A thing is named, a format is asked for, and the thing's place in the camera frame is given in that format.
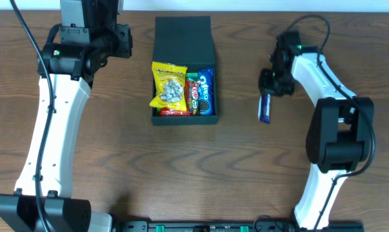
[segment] box lid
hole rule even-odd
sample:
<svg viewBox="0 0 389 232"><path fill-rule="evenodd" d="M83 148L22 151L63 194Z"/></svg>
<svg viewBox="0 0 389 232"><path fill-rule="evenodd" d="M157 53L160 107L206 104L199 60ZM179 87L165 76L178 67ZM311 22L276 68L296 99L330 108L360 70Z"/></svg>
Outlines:
<svg viewBox="0 0 389 232"><path fill-rule="evenodd" d="M210 16L156 17L153 61L188 66L187 72L214 66Z"/></svg>

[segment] box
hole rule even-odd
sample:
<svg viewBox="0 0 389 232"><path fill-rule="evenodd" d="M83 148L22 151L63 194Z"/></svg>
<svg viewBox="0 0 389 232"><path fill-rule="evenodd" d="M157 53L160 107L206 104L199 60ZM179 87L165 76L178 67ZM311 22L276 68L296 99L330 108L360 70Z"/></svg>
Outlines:
<svg viewBox="0 0 389 232"><path fill-rule="evenodd" d="M207 17L156 17L153 61L187 66L193 73L213 68L214 115L190 117L157 117L152 110L154 126L216 124L217 88L215 76L215 52L210 16Z"/></svg>

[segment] oreo package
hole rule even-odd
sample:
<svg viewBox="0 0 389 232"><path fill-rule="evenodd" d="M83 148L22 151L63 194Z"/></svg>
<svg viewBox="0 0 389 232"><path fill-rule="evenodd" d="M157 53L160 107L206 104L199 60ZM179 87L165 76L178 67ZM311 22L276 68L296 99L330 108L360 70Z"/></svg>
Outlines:
<svg viewBox="0 0 389 232"><path fill-rule="evenodd" d="M213 115L213 68L207 68L198 72L200 79L199 109L200 115Z"/></svg>

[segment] small blue object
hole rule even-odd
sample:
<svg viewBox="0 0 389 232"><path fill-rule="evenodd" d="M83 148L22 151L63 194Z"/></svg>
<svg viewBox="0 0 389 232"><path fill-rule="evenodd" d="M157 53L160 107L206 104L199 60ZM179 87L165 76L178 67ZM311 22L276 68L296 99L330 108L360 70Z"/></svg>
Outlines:
<svg viewBox="0 0 389 232"><path fill-rule="evenodd" d="M270 94L266 93L260 96L259 113L258 113L259 121L269 124L270 123L269 114L270 114Z"/></svg>
<svg viewBox="0 0 389 232"><path fill-rule="evenodd" d="M197 73L200 79L199 109L200 115L213 115L213 68L207 68Z"/></svg>

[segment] wooden table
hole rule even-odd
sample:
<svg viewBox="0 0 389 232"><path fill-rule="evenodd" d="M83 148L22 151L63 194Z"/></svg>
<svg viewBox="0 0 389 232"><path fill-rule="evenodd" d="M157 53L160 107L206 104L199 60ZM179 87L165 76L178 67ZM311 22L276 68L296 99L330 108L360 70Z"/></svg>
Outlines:
<svg viewBox="0 0 389 232"><path fill-rule="evenodd" d="M60 12L23 12L40 47ZM217 50L219 123L153 127L155 16L211 15ZM297 84L273 98L272 123L257 120L261 68L275 37L302 13L123 12L132 27L131 59L111 57L95 76L77 138L74 198L122 219L253 220L288 217L310 163L304 147L313 104ZM375 104L372 167L346 181L331 219L360 219L389 231L389 14L323 14L332 34L324 53L340 80ZM322 23L299 26L319 44ZM0 11L0 193L12 193L30 147L38 106L36 54L11 11ZM0 231L9 231L0 219Z"/></svg>

